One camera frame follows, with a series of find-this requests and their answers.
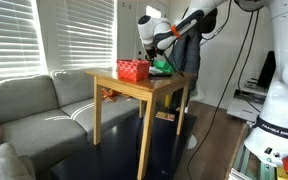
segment cable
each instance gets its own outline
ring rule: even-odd
[[[188,7],[186,8],[186,10],[185,10],[185,12],[184,12],[184,14],[183,14],[183,16],[182,16],[182,19],[184,18],[184,16],[185,16],[187,10],[188,10]]]
[[[212,127],[213,127],[216,113],[217,113],[217,111],[218,111],[218,108],[219,108],[222,100],[223,100],[223,97],[224,97],[225,92],[226,92],[226,90],[227,90],[228,84],[229,84],[229,82],[230,82],[230,80],[231,80],[231,78],[232,78],[232,76],[233,76],[233,74],[234,74],[234,71],[235,71],[235,69],[236,69],[237,63],[238,63],[238,61],[239,61],[239,59],[240,59],[242,50],[243,50],[243,48],[244,48],[244,44],[245,44],[245,41],[246,41],[246,39],[247,39],[249,30],[250,30],[250,26],[251,26],[251,23],[252,23],[253,14],[254,14],[254,13],[252,12],[251,17],[250,17],[250,21],[249,21],[249,24],[248,24],[248,27],[247,27],[246,34],[245,34],[245,37],[244,37],[242,46],[241,46],[241,48],[240,48],[240,52],[239,52],[239,54],[238,54],[238,57],[237,57],[237,59],[236,59],[236,62],[235,62],[234,67],[233,67],[233,69],[232,69],[232,72],[231,72],[231,74],[230,74],[230,77],[229,77],[228,80],[227,80],[227,83],[226,83],[225,88],[224,88],[224,91],[223,91],[223,93],[222,93],[222,95],[221,95],[220,101],[218,102],[218,104],[217,104],[217,106],[216,106],[216,109],[215,109],[215,112],[214,112],[214,115],[213,115],[213,118],[212,118],[211,126],[210,126],[210,128],[208,129],[208,131],[207,131],[204,139],[202,140],[201,144],[200,144],[200,145],[198,146],[198,148],[195,150],[195,152],[193,153],[193,155],[191,156],[190,160],[189,160],[188,163],[187,163],[186,169],[187,169],[188,175],[189,175],[189,177],[190,177],[191,180],[192,180],[192,177],[191,177],[191,174],[190,174],[190,171],[189,171],[190,163],[191,163],[192,159],[194,158],[195,154],[196,154],[196,153],[200,150],[200,148],[202,147],[203,143],[205,142],[206,138],[208,137],[208,135],[209,135],[209,133],[210,133]]]
[[[228,19],[230,18],[230,14],[231,14],[231,4],[232,4],[232,0],[230,0],[230,4],[228,5],[228,13],[227,13],[227,17],[226,17],[226,20],[225,20],[224,24],[223,24],[222,26],[220,26],[220,27],[215,31],[215,33],[213,34],[212,37],[210,37],[210,38],[205,38],[205,37],[202,36],[202,38],[203,38],[204,40],[209,41],[209,40],[215,38],[215,36],[217,36],[217,35],[224,29],[224,27],[226,26],[226,23],[228,22]]]
[[[167,56],[166,56],[165,53],[163,53],[163,56],[164,56],[164,58],[166,59],[166,61],[171,65],[172,69],[173,69],[176,73],[178,73],[178,74],[180,74],[181,76],[184,77],[184,74],[183,74],[180,70],[178,70],[178,67],[177,67],[177,68],[174,67],[174,65],[173,65],[173,64],[171,63],[171,61],[167,58]]]
[[[239,76],[238,81],[237,81],[237,87],[238,87],[238,90],[240,91],[242,97],[243,97],[244,100],[245,100],[250,106],[252,106],[257,112],[260,112],[260,110],[258,110],[258,109],[246,98],[246,96],[243,94],[243,92],[242,92],[242,90],[241,90],[241,87],[240,87],[240,83],[241,83],[241,77],[242,77],[244,68],[245,68],[245,66],[246,66],[246,63],[247,63],[247,61],[248,61],[248,58],[249,58],[250,53],[251,53],[251,50],[252,50],[253,40],[254,40],[255,31],[256,31],[256,27],[257,27],[257,21],[258,21],[259,12],[260,12],[260,11],[257,10],[256,20],[255,20],[255,24],[254,24],[254,30],[253,30],[253,35],[252,35],[250,47],[249,47],[249,50],[248,50],[248,53],[247,53],[247,56],[246,56],[245,63],[244,63],[244,65],[243,65],[242,71],[241,71],[240,76]]]

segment sofa cushion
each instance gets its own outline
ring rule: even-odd
[[[87,143],[85,130],[61,110],[52,110],[2,124],[4,142],[32,158],[39,172]]]
[[[53,71],[52,78],[60,107],[94,96],[94,78],[82,70]]]
[[[118,123],[125,120],[139,108],[139,101],[134,98],[116,97],[116,102],[102,103],[102,128],[106,132]],[[94,99],[84,100],[61,108],[66,114],[78,122],[87,132],[87,139],[92,142],[94,124]]]
[[[33,180],[9,143],[0,145],[0,180]]]
[[[0,81],[0,123],[57,108],[49,76]]]

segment window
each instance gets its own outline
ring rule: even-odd
[[[116,60],[116,0],[56,0],[62,69],[111,67]]]
[[[46,73],[35,0],[0,0],[0,78]]]
[[[151,7],[151,6],[146,6],[146,15],[151,16],[153,18],[161,18],[162,13],[161,11]]]

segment sofa armrest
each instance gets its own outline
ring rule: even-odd
[[[28,156],[21,156],[20,161],[23,163],[23,165],[26,167],[28,173],[30,176],[36,180],[36,175],[35,175],[35,169],[33,165],[33,161],[28,157]]]
[[[14,147],[9,143],[0,145],[0,180],[33,180],[24,164],[19,160]]]

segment table leg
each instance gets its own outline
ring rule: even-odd
[[[146,114],[144,120],[144,129],[142,136],[142,146],[140,154],[140,162],[138,166],[137,179],[143,179],[146,174],[147,159],[150,150],[150,141],[152,135],[154,112],[155,112],[156,98],[154,93],[150,93],[146,106]]]
[[[139,117],[142,118],[144,117],[144,107],[145,107],[145,101],[140,100],[140,113],[139,113]]]
[[[177,135],[180,135],[181,130],[182,130],[182,125],[183,125],[183,120],[184,120],[184,109],[185,109],[186,99],[188,95],[188,88],[189,88],[189,81],[187,81],[186,85],[183,88],[180,116],[178,118],[178,125],[177,125],[177,131],[176,131]]]
[[[94,77],[94,145],[101,142],[102,91],[97,81],[98,77]]]

